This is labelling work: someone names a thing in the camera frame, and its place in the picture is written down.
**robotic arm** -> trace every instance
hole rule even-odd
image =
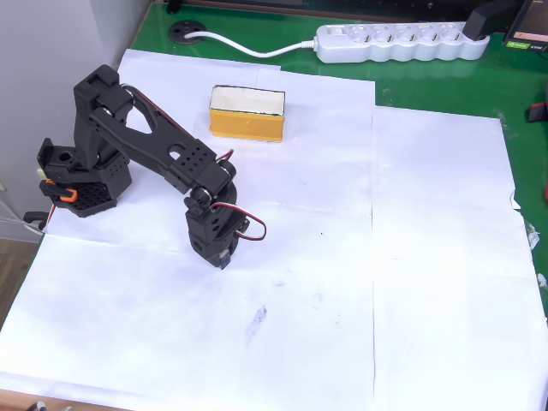
[[[78,217],[116,206],[116,198],[131,184],[129,160],[160,174],[182,194],[190,244],[209,263],[223,269],[230,262],[251,217],[235,206],[236,170],[230,153],[217,155],[187,133],[136,88],[119,83],[118,73],[103,65],[74,88],[75,147],[53,146],[45,139],[38,161],[47,180],[40,183],[54,205]],[[126,126],[135,108],[152,132]]]

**screw hole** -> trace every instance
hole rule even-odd
[[[59,159],[61,161],[67,161],[67,160],[70,160],[72,158],[72,154],[70,152],[62,152],[61,154],[59,154]]]

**power strip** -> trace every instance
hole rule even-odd
[[[472,41],[463,27],[464,22],[328,25],[316,32],[314,50],[324,63],[476,60],[489,37]]]

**yellow block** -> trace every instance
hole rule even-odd
[[[209,112],[210,130],[216,136],[282,141],[284,92],[214,86]]]
[[[283,116],[269,116],[256,113],[209,110],[210,130],[219,137],[236,139],[282,141]]]

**black device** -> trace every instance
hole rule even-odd
[[[116,206],[117,197],[131,184],[128,163],[134,160],[182,194],[190,190],[184,199],[190,243],[212,265],[226,267],[240,238],[265,237],[242,235],[249,225],[247,217],[262,222],[235,205],[231,152],[217,158],[142,92],[121,85],[118,73],[107,65],[74,88],[74,100],[75,147],[53,146],[45,139],[38,155],[47,177],[39,187],[55,206],[78,217]],[[133,108],[145,117],[150,134],[127,127]],[[26,217],[45,220],[32,213]]]
[[[548,52],[548,0],[526,0],[504,38],[506,47]]]
[[[491,0],[481,4],[468,17],[462,33],[473,41],[484,39],[512,24],[522,0]]]

